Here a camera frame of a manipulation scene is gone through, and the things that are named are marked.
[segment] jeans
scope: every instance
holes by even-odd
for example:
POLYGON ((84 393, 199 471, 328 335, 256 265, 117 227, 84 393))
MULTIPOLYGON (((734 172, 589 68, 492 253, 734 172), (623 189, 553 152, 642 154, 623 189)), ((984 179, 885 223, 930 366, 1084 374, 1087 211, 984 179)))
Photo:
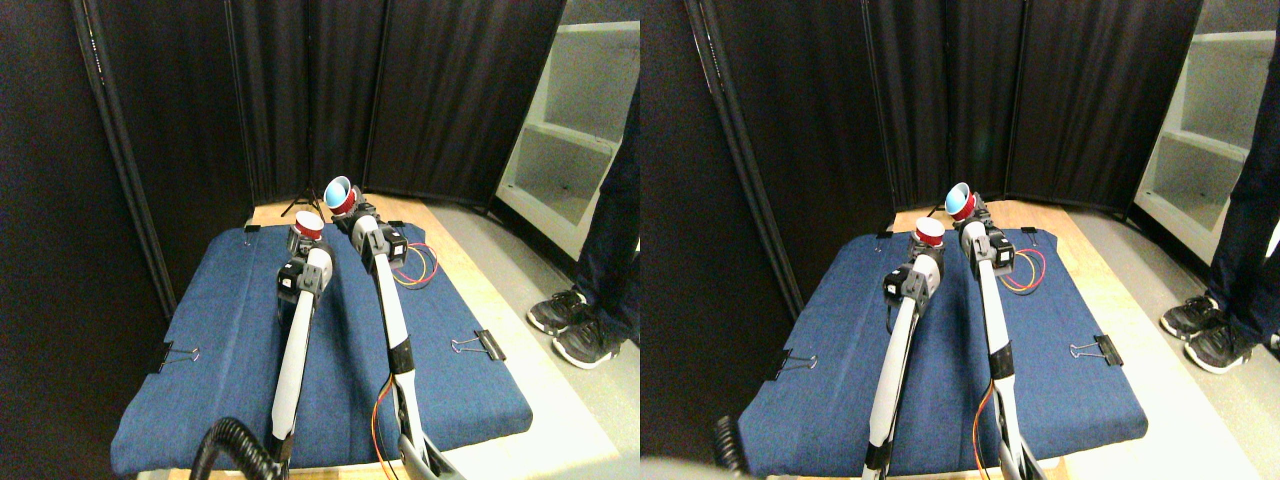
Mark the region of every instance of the jeans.
POLYGON ((1253 147, 1231 191, 1208 294, 1252 343, 1280 330, 1280 255, 1266 257, 1280 221, 1280 64, 1271 58, 1253 147))
POLYGON ((635 114, 632 105, 622 145, 600 184, 600 198, 577 259, 573 287, 595 310, 602 333, 613 340, 630 338, 639 344, 636 303, 640 292, 634 265, 640 241, 640 172, 632 148, 639 134, 635 114))

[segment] black sneaker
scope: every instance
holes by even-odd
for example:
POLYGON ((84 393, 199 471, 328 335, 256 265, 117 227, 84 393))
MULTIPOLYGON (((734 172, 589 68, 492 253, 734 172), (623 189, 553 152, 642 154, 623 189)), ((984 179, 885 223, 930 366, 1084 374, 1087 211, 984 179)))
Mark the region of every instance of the black sneaker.
POLYGON ((584 320, 570 326, 563 334, 552 339, 552 346, 561 357, 579 369, 591 370, 618 355, 622 340, 611 340, 600 332, 600 320, 590 311, 579 314, 584 320))
POLYGON ((1187 342, 1187 356, 1211 374, 1225 374, 1236 365, 1244 365, 1253 353, 1253 343, 1235 332, 1231 325, 1204 330, 1187 342))
POLYGON ((1222 311, 1217 302, 1206 296, 1188 298, 1185 303, 1169 308, 1160 317, 1160 326, 1170 335, 1189 342, 1201 332, 1222 325, 1222 311))
POLYGON ((577 291, 564 291, 534 305, 525 319, 543 333, 554 337, 573 325, 575 315, 582 308, 586 308, 586 297, 577 291))

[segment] black cable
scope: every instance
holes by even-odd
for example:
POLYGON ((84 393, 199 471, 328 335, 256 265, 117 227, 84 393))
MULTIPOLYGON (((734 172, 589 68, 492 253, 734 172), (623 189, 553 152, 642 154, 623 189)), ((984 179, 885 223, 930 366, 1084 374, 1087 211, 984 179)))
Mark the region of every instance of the black cable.
POLYGON ((191 480, 209 480, 218 453, 225 452, 236 467, 250 480, 276 480, 284 477, 282 466, 244 424, 233 417, 223 417, 205 433, 191 463, 191 480))

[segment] blue fabric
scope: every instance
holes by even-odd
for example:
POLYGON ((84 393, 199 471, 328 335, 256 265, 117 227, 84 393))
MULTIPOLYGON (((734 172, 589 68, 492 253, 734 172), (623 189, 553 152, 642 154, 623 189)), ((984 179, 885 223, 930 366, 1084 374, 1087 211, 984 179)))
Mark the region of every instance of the blue fabric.
MULTIPOLYGON (((228 230, 210 243, 165 335, 174 348, 200 347, 200 360, 147 375, 111 442, 116 474, 191 467, 205 431, 224 416, 243 421, 260 440, 270 434, 287 334, 274 280, 289 259, 287 232, 228 230)), ((417 227, 406 227, 404 234, 422 241, 417 227)), ((330 224, 324 238, 333 246, 335 271, 312 320, 293 467, 375 462, 369 417, 388 375, 374 280, 347 236, 330 224)), ((417 274, 419 260, 411 256, 404 271, 417 274)), ((422 428, 435 445, 448 451, 527 430, 532 412, 506 364, 449 348, 449 339, 474 338, 472 330, 481 326, 445 271, 421 291, 399 287, 399 298, 413 346, 422 428)), ((285 319, 292 319, 292 305, 285 307, 285 319)), ((497 340, 502 344, 503 338, 497 340)), ((383 456, 399 458, 393 412, 388 398, 379 408, 379 434, 383 456)), ((232 467, 225 457, 219 465, 232 467)))
MULTIPOLYGON (((1032 247, 1020 230, 1005 233, 1015 246, 1032 247)), ((1048 276, 1028 297, 1001 287, 1023 436, 1038 458, 1140 438, 1147 417, 1123 367, 1070 356, 1069 344, 1093 343, 1103 332, 1055 253, 1057 238, 1044 230, 1036 237, 1039 246, 1032 248, 1047 257, 1048 276)), ((892 475, 975 467, 970 429, 991 378, 982 298, 956 233, 948 230, 943 241, 942 284, 919 320, 909 356, 892 475)), ((795 356, 818 356, 817 367, 765 381, 739 419, 753 474, 861 475, 890 337, 881 279, 906 259, 906 247, 908 234, 900 233, 859 237, 840 251, 786 344, 795 356)), ((1030 276, 1024 260, 1012 275, 1023 283, 1030 276)), ((997 465, 992 404, 983 412, 979 436, 983 462, 997 465)))

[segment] red wire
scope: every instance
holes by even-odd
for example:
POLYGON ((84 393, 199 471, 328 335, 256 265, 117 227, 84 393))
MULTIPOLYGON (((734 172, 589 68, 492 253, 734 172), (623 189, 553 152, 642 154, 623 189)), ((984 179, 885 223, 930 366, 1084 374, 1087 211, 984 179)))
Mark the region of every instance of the red wire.
POLYGON ((1011 283, 1011 284, 1014 284, 1014 287, 1018 287, 1018 288, 1034 288, 1036 285, 1039 285, 1041 282, 1044 282, 1044 273, 1048 270, 1048 261, 1044 260, 1044 253, 1041 253, 1038 250, 1023 248, 1023 250, 1019 250, 1015 253, 1021 253, 1021 252, 1032 252, 1032 253, 1039 255, 1039 257, 1041 257, 1041 274, 1039 274, 1039 278, 1033 278, 1032 282, 1030 282, 1030 284, 1027 284, 1027 285, 1018 283, 1018 280, 1014 280, 1012 275, 1006 275, 1005 280, 1009 282, 1009 283, 1011 283))
POLYGON ((419 279, 415 279, 415 278, 410 278, 410 276, 408 276, 408 275, 406 275, 406 274, 404 274, 403 271, 399 271, 399 269, 396 269, 396 270, 394 270, 394 271, 396 271, 396 274, 397 274, 397 275, 399 275, 399 276, 401 276, 402 279, 404 279, 404 282, 408 282, 408 283, 410 283, 410 284, 412 284, 412 285, 420 285, 420 284, 424 284, 424 283, 428 283, 428 282, 431 282, 431 279, 433 279, 433 278, 435 278, 435 273, 440 270, 440 260, 439 260, 439 257, 438 257, 438 256, 435 256, 435 250, 434 250, 434 248, 431 248, 431 247, 429 247, 429 246, 428 246, 426 243, 410 243, 408 246, 410 246, 410 247, 417 247, 417 246, 421 246, 421 247, 426 247, 426 250, 428 250, 429 252, 431 252, 431 274, 430 274, 430 275, 426 275, 426 278, 424 278, 424 279, 421 279, 421 280, 419 280, 419 279))
POLYGON ((369 420, 369 431, 374 435, 374 453, 378 453, 378 465, 383 467, 383 475, 387 475, 387 480, 390 480, 389 470, 387 468, 387 461, 383 460, 383 449, 378 445, 378 406, 383 403, 383 398, 387 397, 387 392, 392 389, 392 378, 387 378, 387 385, 383 385, 381 393, 378 394, 378 402, 374 402, 374 416, 369 420))
POLYGON ((991 398, 991 390, 996 389, 996 383, 991 381, 987 384, 987 394, 982 396, 982 403, 978 403, 978 412, 973 415, 973 461, 978 463, 978 475, 983 479, 988 479, 987 468, 982 465, 982 452, 978 452, 978 422, 982 420, 982 410, 987 406, 987 399, 991 398))

